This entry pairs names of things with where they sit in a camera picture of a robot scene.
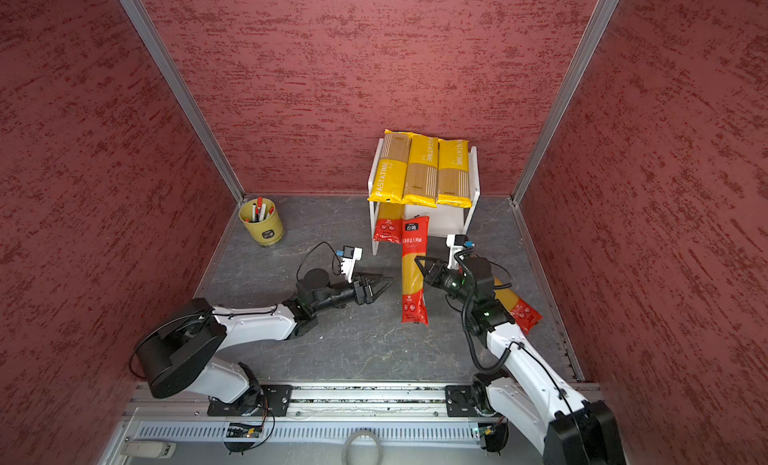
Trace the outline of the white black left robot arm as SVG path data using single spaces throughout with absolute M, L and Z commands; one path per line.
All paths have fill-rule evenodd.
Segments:
M 191 392 L 209 398 L 210 416 L 266 416 L 269 399 L 255 374 L 220 352 L 300 338 L 317 325 L 320 312 L 372 304 L 392 283 L 389 276 L 362 272 L 333 283 L 327 271 L 314 268 L 297 281 L 290 298 L 275 305 L 229 309 L 195 298 L 140 340 L 130 360 L 140 365 L 155 399 Z

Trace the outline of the red pasta bag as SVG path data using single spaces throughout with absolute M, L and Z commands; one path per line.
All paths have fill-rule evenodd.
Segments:
M 373 240 L 400 244 L 404 206 L 402 204 L 381 202 L 374 224 Z
M 429 217 L 419 216 L 403 222 L 402 246 L 402 323 L 428 324 L 424 302 L 423 274 L 417 257 L 424 257 L 428 248 Z
M 495 297 L 502 303 L 525 334 L 530 333 L 533 327 L 542 319 L 542 315 L 533 306 L 518 296 L 509 284 L 504 284 L 498 278 L 494 278 L 494 292 Z

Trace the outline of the yellow pasta bag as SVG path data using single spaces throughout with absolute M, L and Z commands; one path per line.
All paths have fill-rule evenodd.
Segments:
M 438 140 L 410 133 L 407 173 L 403 191 L 404 204 L 437 207 Z
M 403 199 L 412 136 L 386 130 L 369 191 L 369 202 L 400 204 Z
M 437 204 L 470 208 L 469 144 L 467 140 L 438 140 Z

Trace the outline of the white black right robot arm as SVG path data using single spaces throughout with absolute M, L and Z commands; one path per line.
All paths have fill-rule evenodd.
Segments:
M 415 263 L 425 284 L 461 302 L 467 342 L 483 342 L 496 357 L 478 364 L 474 407 L 499 414 L 525 436 L 546 464 L 624 464 L 617 420 L 602 401 L 590 401 L 545 361 L 498 298 L 505 284 L 491 263 L 471 249 L 454 256 L 458 266 L 433 257 Z

